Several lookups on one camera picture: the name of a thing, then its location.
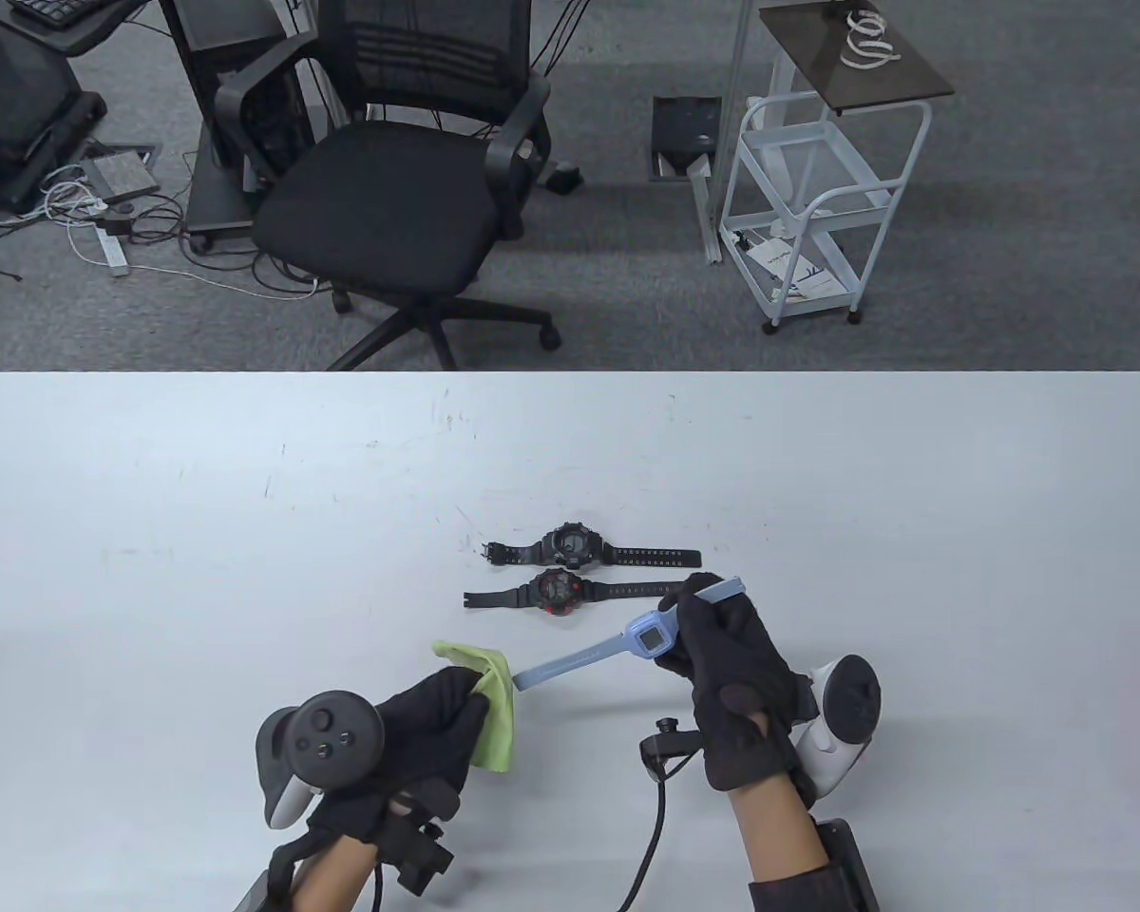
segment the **microfiber cloth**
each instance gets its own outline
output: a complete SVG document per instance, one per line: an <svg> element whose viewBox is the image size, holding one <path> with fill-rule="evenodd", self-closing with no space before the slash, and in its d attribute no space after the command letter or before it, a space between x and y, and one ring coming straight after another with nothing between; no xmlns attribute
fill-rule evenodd
<svg viewBox="0 0 1140 912"><path fill-rule="evenodd" d="M490 715L481 730L471 764L490 773L508 772L515 746L515 687L505 656L495 650L479 650L478 646L458 646L445 642L432 643L431 651L453 665L481 673L481 681L473 687L473 692L483 693L490 699Z"/></svg>

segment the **white cart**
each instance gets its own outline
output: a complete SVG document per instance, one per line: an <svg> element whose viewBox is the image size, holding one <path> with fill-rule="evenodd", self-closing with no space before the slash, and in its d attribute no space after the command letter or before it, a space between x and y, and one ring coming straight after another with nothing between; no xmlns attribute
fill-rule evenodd
<svg viewBox="0 0 1140 912"><path fill-rule="evenodd" d="M791 87L795 72L788 56L780 56L773 74L774 91L777 87ZM785 124L787 105L797 100L819 100L821 111L816 121ZM896 177L880 179L840 130L839 121L909 107L920 111L920 127L909 149L907 162ZM758 122L760 117L765 119L765 129L754 130L752 122ZM904 195L904 187L912 177L917 157L921 155L931 122L933 108L927 100L856 108L840 117L813 90L771 93L748 109L739 127L738 149L722 204L719 234L756 303L765 314L766 334L777 332L783 317L798 317L819 310L845 308L848 309L849 323L861 323L862 295L887 239L887 229ZM769 155L782 157L791 147L799 149L799 157L805 153L805 163L791 181L783 171L785 177L777 179L779 189L766 171L765 161ZM846 179L808 201L807 187L813 181L821 156L830 156L832 162L838 163ZM733 212L740 169L747 169L751 174L769 209L739 215ZM832 234L863 226L878 226L878 235L864 268L858 272L836 244ZM760 264L771 258L775 258L773 270Z"/></svg>

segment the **black office chair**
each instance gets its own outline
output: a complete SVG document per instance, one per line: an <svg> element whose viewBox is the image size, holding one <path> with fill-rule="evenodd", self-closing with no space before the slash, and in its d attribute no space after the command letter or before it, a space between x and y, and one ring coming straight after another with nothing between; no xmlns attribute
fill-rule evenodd
<svg viewBox="0 0 1140 912"><path fill-rule="evenodd" d="M410 329L430 335L443 368L456 369L443 320L530 323L546 351L561 347L547 311L458 296L498 238L523 234L523 203L549 157L549 85L528 64L530 5L321 0L316 31L219 89L219 125L274 184L253 243L331 282L339 314L351 310L349 292L397 308L329 369L357 368ZM306 58L321 64L352 122L279 173L244 127L245 99ZM482 139L366 119L369 105L459 114L497 131Z"/></svg>

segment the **black glove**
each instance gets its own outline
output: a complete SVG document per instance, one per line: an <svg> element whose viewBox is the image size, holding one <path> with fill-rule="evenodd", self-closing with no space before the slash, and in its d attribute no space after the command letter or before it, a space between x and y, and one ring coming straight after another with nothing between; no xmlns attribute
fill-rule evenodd
<svg viewBox="0 0 1140 912"><path fill-rule="evenodd" d="M459 793L490 712L490 699L473 693L480 678L471 669L445 668L376 707L384 723L380 764L360 782L325 795L309 830L370 842L389 801L407 785L443 779Z"/></svg>
<svg viewBox="0 0 1140 912"><path fill-rule="evenodd" d="M678 605L679 635L656 663L692 682L692 716L705 741L709 785L730 791L790 773L809 806L813 788L800 774L789 738L797 722L819 715L809 678L780 657L747 595L717 604L694 595L720 581L695 572L678 594L658 604L660 611ZM751 720L757 712L768 718L767 735Z"/></svg>

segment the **computer tower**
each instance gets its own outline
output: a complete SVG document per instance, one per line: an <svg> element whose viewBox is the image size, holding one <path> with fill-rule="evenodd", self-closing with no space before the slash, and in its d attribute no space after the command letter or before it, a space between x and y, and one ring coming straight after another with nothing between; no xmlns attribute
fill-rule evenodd
<svg viewBox="0 0 1140 912"><path fill-rule="evenodd" d="M189 78L211 147L222 169L241 169L243 156L214 121L214 96L223 82L287 38L271 0L173 0L162 5ZM279 174L314 145L300 80L288 72L247 99L247 132Z"/></svg>
<svg viewBox="0 0 1140 912"><path fill-rule="evenodd" d="M106 114L59 54L0 26L0 209L25 212Z"/></svg>

